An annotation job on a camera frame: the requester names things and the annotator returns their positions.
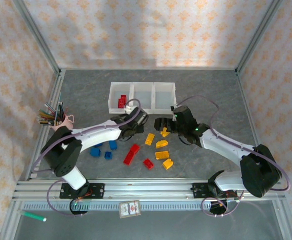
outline pink cup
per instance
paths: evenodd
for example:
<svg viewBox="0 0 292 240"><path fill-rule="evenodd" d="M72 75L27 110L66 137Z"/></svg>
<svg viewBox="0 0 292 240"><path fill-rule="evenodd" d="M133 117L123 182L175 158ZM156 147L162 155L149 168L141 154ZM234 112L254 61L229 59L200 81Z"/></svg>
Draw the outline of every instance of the pink cup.
<svg viewBox="0 0 292 240"><path fill-rule="evenodd" d="M73 115L66 115L65 120L62 122L62 124L58 126L50 126L54 131L56 131L58 128L62 126L66 126L69 130L72 130L74 128L73 123L75 122L75 117Z"/></svg>

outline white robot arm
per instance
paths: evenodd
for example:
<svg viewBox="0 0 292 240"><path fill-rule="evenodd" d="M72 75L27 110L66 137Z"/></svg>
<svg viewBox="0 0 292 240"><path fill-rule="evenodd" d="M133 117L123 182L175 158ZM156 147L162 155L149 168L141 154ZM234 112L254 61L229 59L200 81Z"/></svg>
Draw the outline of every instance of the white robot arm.
<svg viewBox="0 0 292 240"><path fill-rule="evenodd" d="M183 136L190 144L212 150L231 160L240 167L240 171L219 171L208 180L212 197L223 195L228 190L247 190L255 197L261 198L281 178L281 172L264 158L275 163L269 149L264 145L256 147L232 140L218 133L204 123L197 123L187 106L172 108L172 118L157 118L155 129Z"/></svg>
<svg viewBox="0 0 292 240"><path fill-rule="evenodd" d="M63 178L74 190L84 193L87 189L87 180L76 167L79 154L85 149L103 142L129 138L134 134L143 133L143 125L148 120L148 114L142 109L132 121L124 124L137 114L137 110L138 108L135 107L132 111L126 111L129 114L115 116L102 124L87 128L69 130L61 127L48 140L41 153L59 139L72 135L73 137L54 146L44 158L57 177Z"/></svg>

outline small sticker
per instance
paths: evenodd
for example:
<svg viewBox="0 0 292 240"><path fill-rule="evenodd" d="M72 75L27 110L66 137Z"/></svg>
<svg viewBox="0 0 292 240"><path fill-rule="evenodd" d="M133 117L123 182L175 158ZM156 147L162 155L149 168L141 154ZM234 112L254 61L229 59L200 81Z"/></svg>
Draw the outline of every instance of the small sticker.
<svg viewBox="0 0 292 240"><path fill-rule="evenodd" d="M132 216L140 215L140 202L136 201L128 201L128 202L121 202L119 204L119 216L120 218L127 218Z"/></svg>

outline metal frame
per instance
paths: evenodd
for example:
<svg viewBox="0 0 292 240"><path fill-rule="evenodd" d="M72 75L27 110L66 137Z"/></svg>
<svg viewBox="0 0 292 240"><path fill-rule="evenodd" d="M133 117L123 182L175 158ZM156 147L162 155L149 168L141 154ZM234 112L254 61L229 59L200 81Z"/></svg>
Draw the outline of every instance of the metal frame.
<svg viewBox="0 0 292 240"><path fill-rule="evenodd" d="M273 0L270 4L264 18L262 19L259 27L257 28L253 38L251 39L244 55L242 56L238 67L235 69L237 74L237 80L239 88L243 97L246 112L248 115L251 130L253 132L253 137L255 143L258 144L260 139L255 131L254 122L251 117L249 107L246 103L245 93L242 89L239 74L245 67L247 61L252 55L254 49L256 48L259 40L261 39L263 33L265 32L267 26L269 25L271 19L276 13L282 0ZM61 70L56 63L47 43L45 42L42 34L40 33L36 23L34 22L29 10L27 9L23 0L14 0L14 3L19 10L21 16L25 20L31 33L34 35L39 47L43 51L47 60L49 61L52 69L56 73L56 80L54 87L52 89L49 101L53 106L56 106L58 97L61 91L62 82L65 75L65 69ZM196 70L229 70L228 68L156 68L156 69L196 69ZM31 207L46 209L44 204L46 201L46 194L49 186L55 182L55 179L44 179L36 178L36 174L31 174L32 164L37 159L40 154L40 150L47 141L49 129L46 127L41 127L40 134L36 142L36 148L34 150L31 162L27 169L26 181L19 181L16 186L16 190L13 195L13 199L8 209L7 217L5 219L2 232L0 234L0 240L12 240L15 237L17 227L20 220L20 215L18 213L19 209L30 209ZM93 208L93 210L107 211L109 208L107 206L115 206L118 202L122 201L134 201L140 200L142 203L149 205L161 206L180 206L172 207L174 211L176 210L199 210L197 203L200 203L202 199L194 199L193 193L190 190L192 183L194 182L206 182L206 180L199 179L184 179L184 178L165 178L165 179L128 179L128 178L118 178L118 179L91 179L90 182L105 183L105 194L104 199L90 199L84 200L84 204ZM61 183L56 184L51 191L50 199L51 202L57 208L61 209L69 205L69 200L59 199L59 192L61 189ZM273 206L276 212L277 220L281 229L281 233L284 239L292 239L292 217L288 209L287 202L285 200L285 195L283 193L268 192L263 198L256 198L249 193L244 194L243 201L269 201L273 202Z"/></svg>
<svg viewBox="0 0 292 240"><path fill-rule="evenodd" d="M51 91L51 94L50 94L50 97L49 97L49 102L51 103L51 106L54 107L54 108L56 108L57 104L58 104L59 95L60 95L60 92L61 92L61 86L62 86L64 77L65 77L65 72L66 72L65 70L61 70L60 74L57 74L54 86L52 88L52 91ZM35 162L35 160L40 155L40 151L41 151L42 147L47 142L48 133L49 133L49 128L41 126L40 131L39 131L39 135L38 135L38 138L37 138L35 150L34 150L34 153L32 155L32 158L30 160L30 163L29 163L29 166L28 166L28 169L27 169L26 180L29 180L30 178L35 178L37 176L36 173L31 173L31 170L32 170L32 167L33 167L33 163Z"/></svg>
<svg viewBox="0 0 292 240"><path fill-rule="evenodd" d="M45 200L48 188L56 179L32 179L19 181L13 195L13 201L41 201ZM102 201L194 201L191 190L192 183L206 183L207 180L195 178L114 178L89 179L90 183L104 183L105 193ZM61 182L55 184L49 194L52 201L59 199ZM263 198L257 198L248 192L244 193L245 201L265 201L284 199L283 193L269 191ZM100 201L100 199L85 199L86 202Z"/></svg>
<svg viewBox="0 0 292 240"><path fill-rule="evenodd" d="M250 56L252 55L253 51L255 50L256 46L258 45L261 37L263 36L264 32L266 31L270 21L274 17L275 13L277 12L282 0L273 0L263 17L262 21L260 22L255 34L253 35L246 51L244 52L243 56L241 57L238 67L235 69L237 74L240 74L241 71L244 69L247 61L249 60Z"/></svg>
<svg viewBox="0 0 292 240"><path fill-rule="evenodd" d="M64 70L122 70L122 68L102 68L102 67L99 67L99 68L96 68L96 69L93 69L93 68L71 68L71 67L66 67L66 68L63 68ZM141 68L141 67L125 67L124 68L125 70L234 70L233 67L145 67L145 68Z"/></svg>
<svg viewBox="0 0 292 240"><path fill-rule="evenodd" d="M31 31L32 35L34 36L35 40L37 41L39 47L43 51L44 55L46 56L48 62L50 63L52 69L55 71L56 74L60 72L60 68L52 55L45 39L43 38L42 34L39 31L38 26L36 25L35 21L33 20L25 2L23 0L13 0L19 13L21 14L22 18L25 20L29 30Z"/></svg>

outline floral pattern wall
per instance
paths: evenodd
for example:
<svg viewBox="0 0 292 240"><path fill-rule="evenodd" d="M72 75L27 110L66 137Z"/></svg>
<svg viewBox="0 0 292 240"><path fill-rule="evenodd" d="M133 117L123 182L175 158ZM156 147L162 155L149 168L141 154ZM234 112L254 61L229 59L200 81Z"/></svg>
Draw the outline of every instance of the floral pattern wall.
<svg viewBox="0 0 292 240"><path fill-rule="evenodd" d="M0 0L0 231L39 132L54 73L11 0Z"/></svg>
<svg viewBox="0 0 292 240"><path fill-rule="evenodd" d="M271 0L26 0L61 68L235 69Z"/></svg>
<svg viewBox="0 0 292 240"><path fill-rule="evenodd" d="M284 0L241 75L261 142L292 183L292 0ZM292 212L292 187L287 194Z"/></svg>

